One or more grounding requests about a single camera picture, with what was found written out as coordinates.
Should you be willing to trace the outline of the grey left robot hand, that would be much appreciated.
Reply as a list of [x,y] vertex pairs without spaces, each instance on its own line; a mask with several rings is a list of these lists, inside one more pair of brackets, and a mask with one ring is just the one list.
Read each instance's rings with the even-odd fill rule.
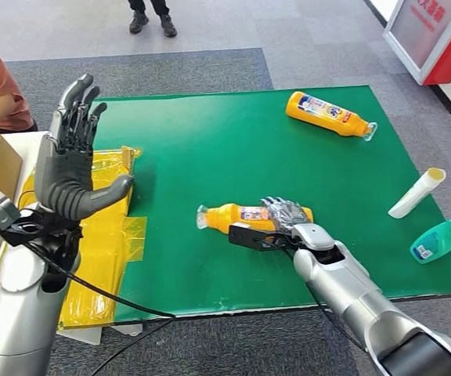
[[121,175],[94,189],[93,142],[106,103],[92,104],[99,93],[91,74],[67,86],[53,112],[49,134],[40,145],[34,194],[40,206],[65,219],[80,221],[126,197],[134,183]]

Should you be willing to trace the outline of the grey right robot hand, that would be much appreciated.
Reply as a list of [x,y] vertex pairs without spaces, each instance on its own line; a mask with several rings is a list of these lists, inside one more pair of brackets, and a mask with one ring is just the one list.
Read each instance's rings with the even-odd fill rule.
[[264,197],[260,200],[267,210],[275,229],[291,234],[295,225],[311,223],[313,220],[298,203],[282,197]]

